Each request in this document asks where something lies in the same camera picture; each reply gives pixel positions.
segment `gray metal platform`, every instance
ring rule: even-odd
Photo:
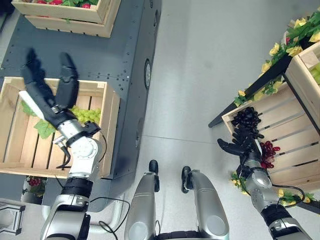
[[[27,49],[35,48],[46,77],[59,78],[60,52],[73,58],[81,80],[108,82],[120,95],[111,174],[97,181],[92,198],[115,197],[132,183],[139,156],[148,91],[144,83],[147,59],[153,62],[161,0],[122,0],[111,38],[43,30],[20,16],[0,69],[0,87],[5,76],[21,76]],[[14,181],[14,187],[0,185],[0,198],[20,200],[24,176],[0,174],[0,181]],[[49,178],[43,204],[51,205],[60,193],[57,181]],[[105,200],[96,201],[91,212],[101,211]]]

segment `green grapes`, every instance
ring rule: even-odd
[[[77,106],[74,106],[71,111],[73,114],[78,118],[78,121],[82,124],[84,124],[87,121],[94,122],[96,124],[99,124],[100,122],[100,114],[101,109],[81,109]]]

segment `robot leg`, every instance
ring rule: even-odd
[[[152,160],[133,196],[125,225],[125,240],[153,240],[156,226],[155,192],[159,191],[158,163]]]
[[[186,193],[188,190],[194,191],[194,203],[201,236],[215,240],[228,240],[228,220],[211,181],[199,170],[191,171],[189,167],[184,167],[182,170],[182,192]]]

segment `grape cluster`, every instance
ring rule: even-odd
[[[270,141],[266,141],[265,143],[260,142],[260,146],[262,149],[261,167],[264,169],[272,169],[274,167],[272,163],[275,161],[274,155],[277,151],[280,151],[280,147],[274,146]]]
[[[37,187],[41,184],[41,179],[40,178],[31,178],[30,180],[27,181],[31,187]]]
[[[84,124],[87,121],[94,122],[96,124],[99,124],[100,122],[100,115],[101,115],[101,109],[81,109],[77,106],[74,106],[71,111],[76,116],[78,121],[82,124]]]
[[[259,134],[257,129],[260,122],[261,119],[258,117],[258,112],[252,106],[247,107],[244,111],[239,111],[231,121],[235,127],[247,130],[254,139],[263,139],[265,136]]]

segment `gray floor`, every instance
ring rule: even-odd
[[[148,162],[158,160],[156,212],[161,232],[196,230],[193,193],[180,191],[181,169],[190,165],[215,185],[231,240],[271,239],[250,199],[229,181],[239,160],[216,143],[217,138],[230,139],[227,129],[223,124],[210,129],[208,123],[237,90],[257,79],[289,20],[319,4],[319,0],[163,1],[136,180],[126,193],[131,200]],[[36,239],[43,223],[39,208],[30,206],[26,211],[24,232],[14,238],[0,235],[1,240]],[[298,207],[289,211],[314,240],[320,240],[319,216]],[[109,212],[106,209],[95,218],[107,219]],[[123,231],[121,227],[117,232],[120,240]],[[114,238],[91,234],[88,239]]]

